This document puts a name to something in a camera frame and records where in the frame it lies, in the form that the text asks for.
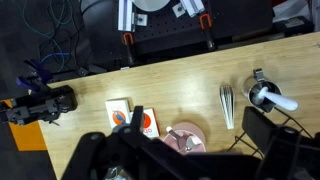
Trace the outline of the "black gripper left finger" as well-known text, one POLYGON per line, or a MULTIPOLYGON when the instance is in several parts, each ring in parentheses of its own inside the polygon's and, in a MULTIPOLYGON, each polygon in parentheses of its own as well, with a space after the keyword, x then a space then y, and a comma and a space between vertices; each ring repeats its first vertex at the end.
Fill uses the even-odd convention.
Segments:
POLYGON ((109 136, 101 132, 83 135, 63 173, 62 180, 104 180, 109 169, 121 167, 133 179, 185 180, 177 164, 184 157, 161 140, 143 134, 142 106, 134 108, 130 124, 115 127, 109 136))

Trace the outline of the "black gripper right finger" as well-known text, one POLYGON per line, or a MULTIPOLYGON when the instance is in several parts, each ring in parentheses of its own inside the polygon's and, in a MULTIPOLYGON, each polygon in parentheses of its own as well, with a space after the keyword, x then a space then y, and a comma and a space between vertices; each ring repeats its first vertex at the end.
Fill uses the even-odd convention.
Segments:
POLYGON ((258 166, 257 180, 320 180, 320 141, 277 128, 258 166))

